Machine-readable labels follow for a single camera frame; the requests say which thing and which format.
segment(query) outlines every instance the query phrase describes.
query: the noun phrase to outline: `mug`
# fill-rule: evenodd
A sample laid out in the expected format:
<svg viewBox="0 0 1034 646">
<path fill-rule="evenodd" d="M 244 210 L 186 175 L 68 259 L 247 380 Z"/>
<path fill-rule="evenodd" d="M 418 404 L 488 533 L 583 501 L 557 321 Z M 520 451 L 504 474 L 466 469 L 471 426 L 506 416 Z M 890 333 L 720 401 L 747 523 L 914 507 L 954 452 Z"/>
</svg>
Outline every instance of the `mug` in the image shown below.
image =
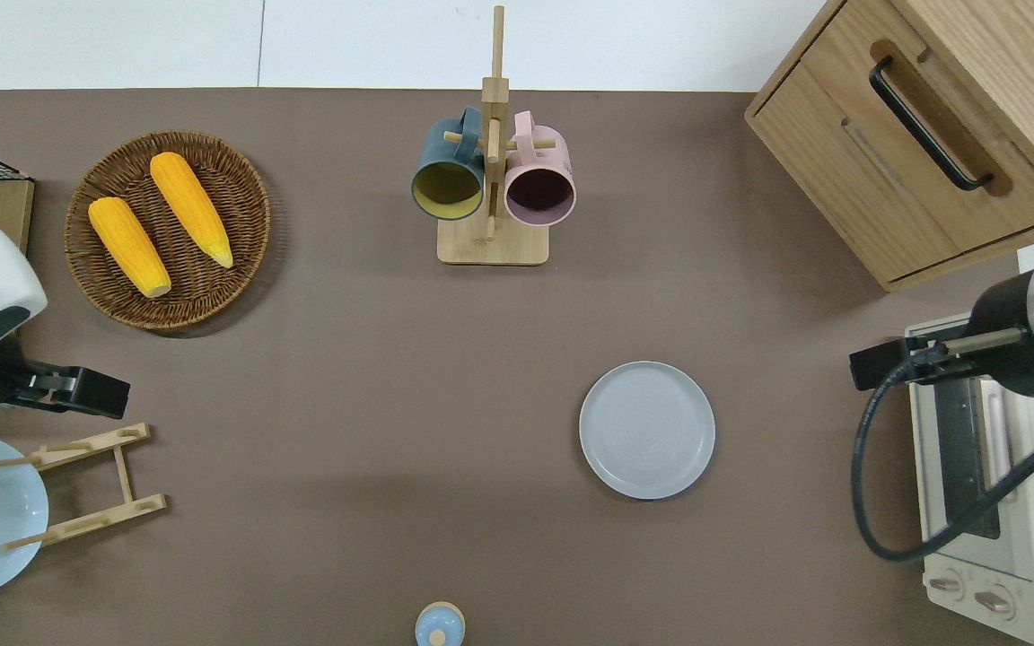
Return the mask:
<svg viewBox="0 0 1034 646">
<path fill-rule="evenodd" d="M 460 143 L 446 142 L 446 131 L 460 134 Z M 481 111 L 465 107 L 460 119 L 442 119 L 430 127 L 422 146 L 422 160 L 414 173 L 413 194 L 419 208 L 438 220 L 473 215 L 485 194 L 485 159 L 478 150 Z"/>
<path fill-rule="evenodd" d="M 514 122 L 517 152 L 506 158 L 506 210 L 525 224 L 556 224 L 577 205 L 569 147 L 554 128 L 535 124 L 529 111 L 514 115 Z M 553 140 L 554 147 L 534 148 L 535 140 Z"/>
</svg>

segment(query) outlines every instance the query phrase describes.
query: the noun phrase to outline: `mug handle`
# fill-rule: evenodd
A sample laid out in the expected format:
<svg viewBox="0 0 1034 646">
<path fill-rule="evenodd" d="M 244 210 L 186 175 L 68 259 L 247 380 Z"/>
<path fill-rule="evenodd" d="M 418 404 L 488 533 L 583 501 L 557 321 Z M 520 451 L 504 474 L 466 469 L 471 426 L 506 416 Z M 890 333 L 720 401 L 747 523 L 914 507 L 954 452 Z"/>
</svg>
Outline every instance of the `mug handle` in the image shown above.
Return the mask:
<svg viewBox="0 0 1034 646">
<path fill-rule="evenodd" d="M 521 164 L 537 162 L 537 151 L 534 150 L 535 131 L 537 124 L 534 123 L 533 112 L 525 111 L 514 115 L 514 143 L 517 144 L 517 160 Z"/>
<path fill-rule="evenodd" d="M 477 142 L 481 139 L 481 111 L 467 106 L 460 115 L 460 143 L 454 152 L 454 158 L 468 163 L 477 154 Z"/>
</svg>

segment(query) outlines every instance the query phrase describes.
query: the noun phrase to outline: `mug rack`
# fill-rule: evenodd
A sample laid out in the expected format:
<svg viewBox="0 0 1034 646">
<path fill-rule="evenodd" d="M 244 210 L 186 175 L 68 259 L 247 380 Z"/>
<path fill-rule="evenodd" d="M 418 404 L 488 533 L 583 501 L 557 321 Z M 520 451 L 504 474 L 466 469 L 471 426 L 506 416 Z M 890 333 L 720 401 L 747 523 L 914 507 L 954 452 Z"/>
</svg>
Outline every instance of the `mug rack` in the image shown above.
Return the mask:
<svg viewBox="0 0 1034 646">
<path fill-rule="evenodd" d="M 481 141 L 485 151 L 485 195 L 476 213 L 455 221 L 438 221 L 438 259 L 447 265 L 537 266 L 549 260 L 549 228 L 529 226 L 513 217 L 499 217 L 500 189 L 505 186 L 506 152 L 509 143 L 509 79 L 500 75 L 501 42 L 506 8 L 493 7 L 493 69 L 481 80 Z M 447 142 L 460 135 L 446 132 Z M 538 140 L 539 148 L 553 146 Z"/>
</svg>

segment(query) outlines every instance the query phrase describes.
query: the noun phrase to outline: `white wall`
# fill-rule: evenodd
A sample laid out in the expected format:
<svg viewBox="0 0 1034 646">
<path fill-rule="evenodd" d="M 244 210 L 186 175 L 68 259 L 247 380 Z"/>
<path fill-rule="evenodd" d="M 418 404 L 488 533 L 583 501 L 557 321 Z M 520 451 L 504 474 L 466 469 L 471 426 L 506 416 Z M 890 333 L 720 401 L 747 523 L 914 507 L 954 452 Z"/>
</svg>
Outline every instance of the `white wall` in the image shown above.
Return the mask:
<svg viewBox="0 0 1034 646">
<path fill-rule="evenodd" d="M 510 0 L 514 89 L 754 91 L 824 0 Z M 493 0 L 0 0 L 0 89 L 480 87 Z"/>
</svg>

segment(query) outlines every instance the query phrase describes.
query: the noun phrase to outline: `pink mug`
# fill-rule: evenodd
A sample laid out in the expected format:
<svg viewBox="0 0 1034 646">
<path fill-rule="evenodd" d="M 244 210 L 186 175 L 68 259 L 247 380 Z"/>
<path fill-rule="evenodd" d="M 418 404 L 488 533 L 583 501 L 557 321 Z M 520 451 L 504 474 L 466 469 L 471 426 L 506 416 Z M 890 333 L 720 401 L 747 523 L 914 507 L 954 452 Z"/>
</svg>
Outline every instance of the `pink mug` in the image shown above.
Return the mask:
<svg viewBox="0 0 1034 646">
<path fill-rule="evenodd" d="M 514 115 L 514 122 L 517 152 L 506 158 L 506 210 L 525 224 L 556 224 L 577 205 L 569 147 L 554 128 L 535 124 L 529 111 Z M 535 140 L 552 140 L 554 146 L 534 148 Z"/>
</svg>

